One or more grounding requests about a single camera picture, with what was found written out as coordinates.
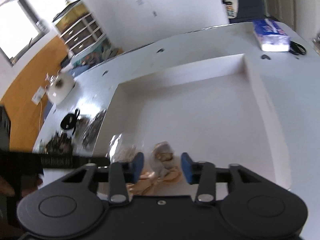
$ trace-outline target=white box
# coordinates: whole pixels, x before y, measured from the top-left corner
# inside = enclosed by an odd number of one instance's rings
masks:
[[[168,141],[175,154],[217,167],[239,163],[290,187],[289,156],[274,106],[254,66],[244,55],[207,59],[146,75],[118,85],[93,155],[105,153],[114,134],[133,135],[148,156]],[[162,194],[194,195],[185,181]],[[226,194],[226,189],[218,198]]]

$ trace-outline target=black round object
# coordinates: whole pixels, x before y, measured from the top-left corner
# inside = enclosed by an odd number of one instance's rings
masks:
[[[302,229],[308,216],[296,195],[265,183],[248,183],[221,204],[224,220],[241,235],[253,239],[281,239]]]
[[[78,120],[78,117],[80,115],[80,110],[79,109],[76,109],[75,110],[75,113],[72,114],[67,114],[61,121],[60,123],[60,127],[63,129],[63,130],[71,130],[73,129],[73,133],[72,135],[75,133],[76,131],[76,124],[77,124],[77,120]]]
[[[17,208],[21,225],[40,238],[72,238],[104,212],[101,200],[80,183],[56,181],[23,198]]]

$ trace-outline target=wall outlet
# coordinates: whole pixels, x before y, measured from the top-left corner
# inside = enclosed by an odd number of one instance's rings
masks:
[[[34,102],[36,105],[39,104],[41,98],[43,98],[45,90],[43,87],[39,87],[37,92],[33,95],[31,101]]]

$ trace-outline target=white cable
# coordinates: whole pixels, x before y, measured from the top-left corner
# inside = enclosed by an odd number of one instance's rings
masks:
[[[40,133],[40,123],[41,123],[41,114],[42,114],[42,100],[40,99],[41,104],[41,111],[40,111],[40,117],[39,117],[39,133]]]

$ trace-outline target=drawer cabinet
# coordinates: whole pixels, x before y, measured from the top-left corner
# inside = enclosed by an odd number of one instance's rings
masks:
[[[81,0],[68,5],[53,20],[60,38],[75,55],[100,41],[105,35]]]

